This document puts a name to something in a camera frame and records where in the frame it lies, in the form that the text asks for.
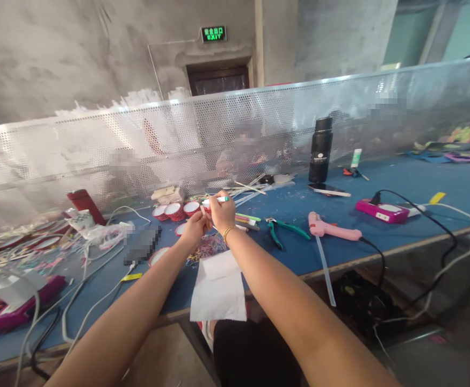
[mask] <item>hand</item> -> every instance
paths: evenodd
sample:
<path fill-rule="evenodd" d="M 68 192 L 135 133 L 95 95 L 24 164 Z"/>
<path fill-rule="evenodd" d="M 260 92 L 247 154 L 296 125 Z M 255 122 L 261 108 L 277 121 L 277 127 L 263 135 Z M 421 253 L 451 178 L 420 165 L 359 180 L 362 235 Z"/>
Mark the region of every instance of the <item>hand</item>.
<path fill-rule="evenodd" d="M 209 208 L 212 210 L 212 218 L 215 227 L 221 234 L 224 234 L 231 226 L 235 225 L 235 202 L 229 198 L 227 202 L 217 202 L 218 197 L 228 196 L 226 191 L 220 191 L 209 199 Z"/>
<path fill-rule="evenodd" d="M 212 221 L 209 214 L 206 216 L 202 212 L 196 212 L 192 217 L 186 222 L 185 231 L 179 242 L 186 244 L 187 248 L 195 249 L 201 240 L 201 237 L 206 233 L 206 231 L 212 229 Z"/>

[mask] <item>bracelet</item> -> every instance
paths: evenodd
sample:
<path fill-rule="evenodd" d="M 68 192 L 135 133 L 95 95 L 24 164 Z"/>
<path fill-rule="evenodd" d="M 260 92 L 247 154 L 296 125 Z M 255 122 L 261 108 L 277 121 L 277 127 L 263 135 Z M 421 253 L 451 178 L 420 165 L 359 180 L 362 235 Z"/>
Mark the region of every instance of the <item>bracelet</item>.
<path fill-rule="evenodd" d="M 224 241 L 226 241 L 226 235 L 228 234 L 229 231 L 231 231 L 232 229 L 236 228 L 236 226 L 229 226 L 226 231 L 224 231 L 224 234 L 222 234 L 222 238 L 224 239 Z"/>

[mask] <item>exit sign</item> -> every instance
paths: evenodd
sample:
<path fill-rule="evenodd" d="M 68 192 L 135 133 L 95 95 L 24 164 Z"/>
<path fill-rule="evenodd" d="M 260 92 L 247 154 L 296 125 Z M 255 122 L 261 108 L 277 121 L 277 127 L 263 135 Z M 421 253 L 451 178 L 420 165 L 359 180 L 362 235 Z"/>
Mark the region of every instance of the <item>exit sign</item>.
<path fill-rule="evenodd" d="M 203 27 L 201 28 L 203 43 L 226 40 L 226 26 Z"/>

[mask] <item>thermos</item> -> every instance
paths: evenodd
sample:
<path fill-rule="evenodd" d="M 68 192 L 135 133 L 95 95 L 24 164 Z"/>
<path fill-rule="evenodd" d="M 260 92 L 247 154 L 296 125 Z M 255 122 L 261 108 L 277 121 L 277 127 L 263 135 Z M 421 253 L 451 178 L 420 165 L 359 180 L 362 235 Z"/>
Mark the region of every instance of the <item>thermos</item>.
<path fill-rule="evenodd" d="M 90 214 L 96 224 L 106 225 L 106 221 L 95 205 L 95 202 L 88 194 L 88 191 L 85 189 L 72 191 L 67 194 L 67 197 L 78 211 L 90 210 Z"/>
<path fill-rule="evenodd" d="M 308 180 L 312 183 L 324 183 L 328 176 L 331 141 L 333 132 L 331 117 L 324 117 L 315 122 L 315 132 L 312 136 L 312 154 L 310 158 L 310 173 Z"/>

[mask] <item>perforated metal panel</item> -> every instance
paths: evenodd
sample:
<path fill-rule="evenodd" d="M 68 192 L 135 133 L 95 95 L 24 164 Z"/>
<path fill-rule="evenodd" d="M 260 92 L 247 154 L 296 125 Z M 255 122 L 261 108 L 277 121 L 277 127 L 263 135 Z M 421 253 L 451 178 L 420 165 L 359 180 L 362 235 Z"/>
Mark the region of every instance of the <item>perforated metal panel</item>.
<path fill-rule="evenodd" d="M 332 166 L 357 147 L 368 160 L 436 140 L 470 121 L 470 61 L 0 125 L 0 225 L 68 208 L 80 188 L 108 213 L 167 185 L 214 192 L 306 167 L 329 114 Z"/>

